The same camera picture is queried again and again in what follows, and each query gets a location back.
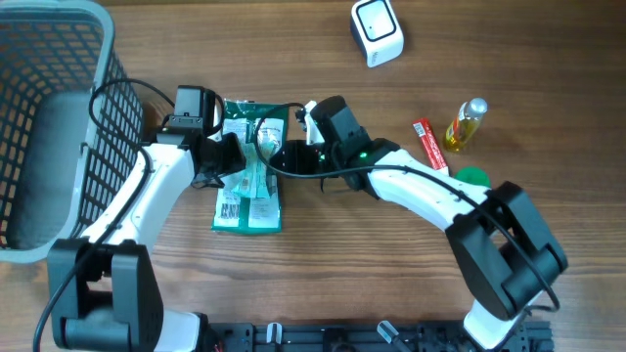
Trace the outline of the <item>green 3M gloves package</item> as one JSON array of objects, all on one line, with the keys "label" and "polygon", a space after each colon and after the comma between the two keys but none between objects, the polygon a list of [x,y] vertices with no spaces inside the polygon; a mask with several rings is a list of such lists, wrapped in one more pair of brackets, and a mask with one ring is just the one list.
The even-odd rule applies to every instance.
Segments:
[{"label": "green 3M gloves package", "polygon": [[[269,159],[283,145],[288,127],[288,112],[272,111],[273,107],[272,104],[228,101],[224,131],[235,133],[242,148],[243,144],[253,143],[258,156]],[[281,232],[279,186],[277,193],[270,198],[241,198],[231,192],[238,173],[223,179],[225,187],[218,191],[211,229],[244,235]]]}]

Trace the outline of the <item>light green wipes sachet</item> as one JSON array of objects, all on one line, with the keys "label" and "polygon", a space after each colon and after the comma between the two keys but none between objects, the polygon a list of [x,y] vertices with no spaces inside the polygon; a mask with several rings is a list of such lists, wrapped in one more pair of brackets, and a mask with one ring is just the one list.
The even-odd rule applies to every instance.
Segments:
[{"label": "light green wipes sachet", "polygon": [[259,159],[253,143],[243,144],[243,152],[246,157],[246,168],[236,175],[231,192],[241,198],[272,197],[278,191],[276,177]]}]

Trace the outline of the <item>yellow liquid bottle silver cap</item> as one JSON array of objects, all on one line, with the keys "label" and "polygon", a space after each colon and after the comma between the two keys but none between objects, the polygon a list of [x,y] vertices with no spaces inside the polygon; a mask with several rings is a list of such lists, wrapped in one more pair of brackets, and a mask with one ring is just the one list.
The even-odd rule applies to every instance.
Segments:
[{"label": "yellow liquid bottle silver cap", "polygon": [[446,129],[443,145],[449,152],[459,152],[478,130],[488,104],[483,98],[464,102],[454,120]]}]

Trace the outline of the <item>red snack stick packet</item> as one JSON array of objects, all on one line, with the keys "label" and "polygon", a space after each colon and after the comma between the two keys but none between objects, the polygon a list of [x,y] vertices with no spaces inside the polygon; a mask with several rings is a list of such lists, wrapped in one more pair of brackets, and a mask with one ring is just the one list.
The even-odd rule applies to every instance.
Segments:
[{"label": "red snack stick packet", "polygon": [[443,156],[443,153],[439,149],[429,120],[427,118],[417,119],[413,122],[413,128],[422,143],[431,168],[449,176],[450,173],[448,164]]}]

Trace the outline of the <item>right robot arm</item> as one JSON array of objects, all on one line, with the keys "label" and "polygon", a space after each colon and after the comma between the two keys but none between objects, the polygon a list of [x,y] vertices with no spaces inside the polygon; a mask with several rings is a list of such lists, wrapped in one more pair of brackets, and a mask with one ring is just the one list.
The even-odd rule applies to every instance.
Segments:
[{"label": "right robot arm", "polygon": [[490,189],[454,179],[386,139],[363,145],[288,141],[269,164],[291,178],[341,177],[350,189],[399,204],[443,231],[474,297],[463,327],[481,349],[502,346],[542,293],[558,310],[552,285],[567,258],[520,186]]}]

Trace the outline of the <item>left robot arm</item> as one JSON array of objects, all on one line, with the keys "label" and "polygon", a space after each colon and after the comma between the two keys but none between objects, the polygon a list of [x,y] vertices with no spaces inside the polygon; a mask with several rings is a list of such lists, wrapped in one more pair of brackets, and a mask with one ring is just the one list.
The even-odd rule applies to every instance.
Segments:
[{"label": "left robot arm", "polygon": [[215,351],[221,340],[206,315],[164,307],[150,254],[174,203],[205,171],[239,172],[238,137],[163,137],[143,147],[109,207],[80,237],[59,239],[47,255],[50,299],[35,330],[52,324],[58,347],[82,351]]}]

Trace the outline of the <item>green lid white jar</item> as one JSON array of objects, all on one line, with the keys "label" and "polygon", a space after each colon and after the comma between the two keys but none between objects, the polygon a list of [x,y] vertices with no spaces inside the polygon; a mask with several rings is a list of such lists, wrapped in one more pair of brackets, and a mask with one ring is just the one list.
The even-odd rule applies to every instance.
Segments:
[{"label": "green lid white jar", "polygon": [[485,171],[477,167],[465,167],[460,169],[454,176],[455,179],[486,188],[491,187],[491,181]]}]

